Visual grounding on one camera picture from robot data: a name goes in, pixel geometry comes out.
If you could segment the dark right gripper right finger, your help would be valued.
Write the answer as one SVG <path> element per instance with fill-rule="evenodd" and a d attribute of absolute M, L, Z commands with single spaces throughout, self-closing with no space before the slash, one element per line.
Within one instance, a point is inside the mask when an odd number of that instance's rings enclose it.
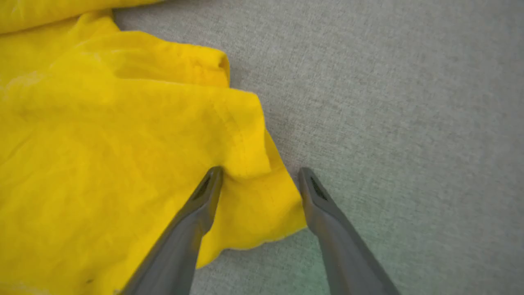
<path fill-rule="evenodd" d="M 309 230 L 316 235 L 332 295 L 398 295 L 399 290 L 310 168 L 299 170 Z"/>

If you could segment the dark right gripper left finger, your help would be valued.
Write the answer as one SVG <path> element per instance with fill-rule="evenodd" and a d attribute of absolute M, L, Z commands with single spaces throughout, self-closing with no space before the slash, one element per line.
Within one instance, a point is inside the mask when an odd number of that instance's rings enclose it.
<path fill-rule="evenodd" d="M 202 238 L 211 229 L 224 170 L 210 168 L 151 248 L 122 295 L 188 295 Z"/>

